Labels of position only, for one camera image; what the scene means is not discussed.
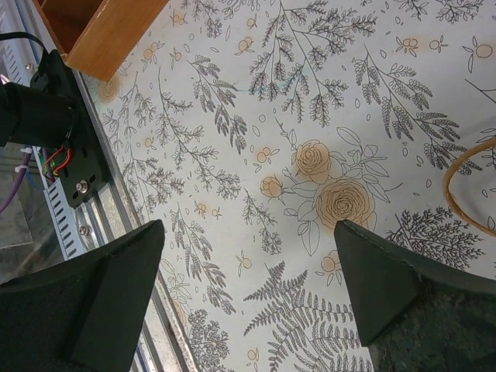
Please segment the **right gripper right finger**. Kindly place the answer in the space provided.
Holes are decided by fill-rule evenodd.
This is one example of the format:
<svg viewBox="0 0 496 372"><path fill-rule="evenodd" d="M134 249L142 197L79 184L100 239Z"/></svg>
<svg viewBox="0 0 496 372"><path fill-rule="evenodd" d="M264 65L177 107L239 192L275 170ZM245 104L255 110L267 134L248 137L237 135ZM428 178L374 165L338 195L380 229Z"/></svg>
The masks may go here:
<svg viewBox="0 0 496 372"><path fill-rule="evenodd" d="M493 371L495 282L343 220L334 238L376 371Z"/></svg>

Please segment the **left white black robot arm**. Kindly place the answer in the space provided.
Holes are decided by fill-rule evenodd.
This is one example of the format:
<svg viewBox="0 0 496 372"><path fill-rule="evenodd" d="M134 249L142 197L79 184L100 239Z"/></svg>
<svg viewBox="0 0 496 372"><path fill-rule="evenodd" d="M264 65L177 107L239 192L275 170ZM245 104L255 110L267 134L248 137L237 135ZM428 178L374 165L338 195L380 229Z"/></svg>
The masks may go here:
<svg viewBox="0 0 496 372"><path fill-rule="evenodd" d="M58 148L71 137L77 117L61 97L13 82L1 86L1 146Z"/></svg>

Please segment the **red paper bag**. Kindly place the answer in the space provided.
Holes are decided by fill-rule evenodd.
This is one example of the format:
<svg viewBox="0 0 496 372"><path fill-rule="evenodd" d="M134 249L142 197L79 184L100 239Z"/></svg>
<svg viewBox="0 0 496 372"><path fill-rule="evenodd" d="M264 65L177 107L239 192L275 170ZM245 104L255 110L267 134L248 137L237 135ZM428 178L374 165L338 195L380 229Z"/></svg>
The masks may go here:
<svg viewBox="0 0 496 372"><path fill-rule="evenodd" d="M495 198L491 200L488 196L479 196L490 183L495 185L495 172L483 171L481 175L469 177L466 181L457 176L469 160L492 148L495 148L494 136L459 155L443 176L442 191L447 205L456 216L480 232L495 237Z"/></svg>

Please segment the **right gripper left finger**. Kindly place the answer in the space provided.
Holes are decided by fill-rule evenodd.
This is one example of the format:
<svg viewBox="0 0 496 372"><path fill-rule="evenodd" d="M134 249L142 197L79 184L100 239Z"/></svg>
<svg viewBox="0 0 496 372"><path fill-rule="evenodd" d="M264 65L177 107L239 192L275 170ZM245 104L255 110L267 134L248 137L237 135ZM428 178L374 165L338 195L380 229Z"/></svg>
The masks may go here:
<svg viewBox="0 0 496 372"><path fill-rule="evenodd" d="M164 248L154 220L1 285L3 371L128 371Z"/></svg>

